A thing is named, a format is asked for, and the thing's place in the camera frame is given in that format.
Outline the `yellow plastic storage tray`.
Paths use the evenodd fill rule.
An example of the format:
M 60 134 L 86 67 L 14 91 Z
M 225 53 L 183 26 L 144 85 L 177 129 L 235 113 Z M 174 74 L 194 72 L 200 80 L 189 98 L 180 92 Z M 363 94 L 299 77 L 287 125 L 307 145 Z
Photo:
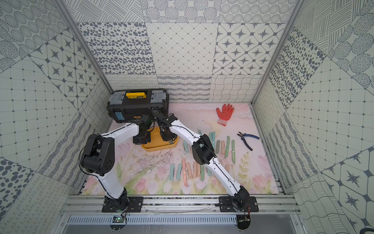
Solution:
M 178 137 L 174 141 L 173 145 L 170 145 L 169 142 L 163 141 L 160 135 L 160 128 L 155 127 L 155 129 L 151 132 L 151 142 L 149 142 L 148 144 L 143 144 L 141 146 L 147 152 L 154 152 L 174 148 L 176 147 L 177 143 Z

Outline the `mint glossy folding knife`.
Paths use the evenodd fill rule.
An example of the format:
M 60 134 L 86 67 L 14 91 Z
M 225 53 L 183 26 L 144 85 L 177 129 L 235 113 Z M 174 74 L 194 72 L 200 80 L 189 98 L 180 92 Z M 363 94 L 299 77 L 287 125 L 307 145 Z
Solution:
M 185 140 L 183 140 L 183 146 L 184 146 L 185 152 L 189 153 L 189 145 L 187 144 L 187 142 Z

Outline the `long coral fruit knife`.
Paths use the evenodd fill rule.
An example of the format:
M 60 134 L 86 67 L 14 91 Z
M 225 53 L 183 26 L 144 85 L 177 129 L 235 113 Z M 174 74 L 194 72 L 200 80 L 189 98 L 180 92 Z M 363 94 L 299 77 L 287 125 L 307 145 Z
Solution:
M 182 159 L 182 173 L 183 173 L 183 183 L 185 187 L 188 187 L 188 177 L 187 177 L 187 163 L 186 159 Z

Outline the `pink folding fruit knife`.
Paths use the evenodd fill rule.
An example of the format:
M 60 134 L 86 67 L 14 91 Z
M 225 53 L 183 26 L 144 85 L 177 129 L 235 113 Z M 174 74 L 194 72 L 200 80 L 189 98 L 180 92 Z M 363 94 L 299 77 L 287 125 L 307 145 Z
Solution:
M 186 169 L 188 174 L 188 179 L 192 179 L 192 170 L 191 170 L 191 164 L 189 162 L 186 163 Z

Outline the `green folding fruit knife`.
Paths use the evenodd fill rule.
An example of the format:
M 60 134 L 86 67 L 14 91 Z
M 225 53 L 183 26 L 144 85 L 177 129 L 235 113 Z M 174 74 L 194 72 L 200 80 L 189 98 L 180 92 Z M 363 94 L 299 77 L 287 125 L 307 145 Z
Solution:
M 204 168 L 203 165 L 201 165 L 201 167 L 200 167 L 200 180 L 204 181 L 204 178 L 205 178 L 205 168 Z

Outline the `light green knife handle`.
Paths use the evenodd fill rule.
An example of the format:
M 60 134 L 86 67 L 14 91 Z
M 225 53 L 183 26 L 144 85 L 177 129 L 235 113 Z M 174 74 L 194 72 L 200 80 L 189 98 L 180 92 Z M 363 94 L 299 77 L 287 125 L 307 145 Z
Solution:
M 229 147 L 230 147 L 230 136 L 227 136 L 227 141 L 226 141 L 226 147 L 225 147 L 225 159 L 228 157 L 229 155 Z

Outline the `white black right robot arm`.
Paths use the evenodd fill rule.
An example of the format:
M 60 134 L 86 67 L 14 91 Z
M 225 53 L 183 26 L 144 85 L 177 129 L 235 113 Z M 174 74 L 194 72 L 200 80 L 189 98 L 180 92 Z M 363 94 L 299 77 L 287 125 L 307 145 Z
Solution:
M 250 197 L 249 192 L 220 163 L 209 137 L 206 134 L 200 135 L 193 132 L 173 114 L 166 116 L 155 107 L 151 109 L 151 112 L 161 130 L 162 138 L 168 140 L 178 136 L 191 145 L 194 160 L 212 172 L 231 197 L 232 206 L 238 211 L 243 211 Z

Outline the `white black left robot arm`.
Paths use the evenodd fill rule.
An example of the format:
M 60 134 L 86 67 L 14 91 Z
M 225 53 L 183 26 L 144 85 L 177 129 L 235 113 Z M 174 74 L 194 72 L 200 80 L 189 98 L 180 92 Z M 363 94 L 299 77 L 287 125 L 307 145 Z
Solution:
M 92 134 L 80 153 L 82 172 L 98 179 L 109 201 L 126 202 L 125 188 L 120 184 L 115 170 L 116 147 L 133 137 L 148 135 L 149 115 L 135 117 L 129 123 L 104 134 Z

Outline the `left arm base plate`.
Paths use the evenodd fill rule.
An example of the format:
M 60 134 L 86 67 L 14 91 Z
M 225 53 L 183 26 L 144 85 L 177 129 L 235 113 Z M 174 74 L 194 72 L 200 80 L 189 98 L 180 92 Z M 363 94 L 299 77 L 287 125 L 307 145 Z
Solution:
M 104 197 L 104 205 L 102 207 L 103 213 L 139 213 L 141 212 L 144 197 L 122 197 L 120 199 L 112 199 L 107 196 Z

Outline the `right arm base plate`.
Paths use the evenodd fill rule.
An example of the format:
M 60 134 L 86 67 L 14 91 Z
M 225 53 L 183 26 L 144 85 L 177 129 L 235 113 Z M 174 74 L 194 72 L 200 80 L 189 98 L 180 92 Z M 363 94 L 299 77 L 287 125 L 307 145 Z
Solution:
M 234 197 L 218 197 L 220 212 L 258 212 L 259 207 L 255 197 L 249 197 L 246 201 L 238 201 Z

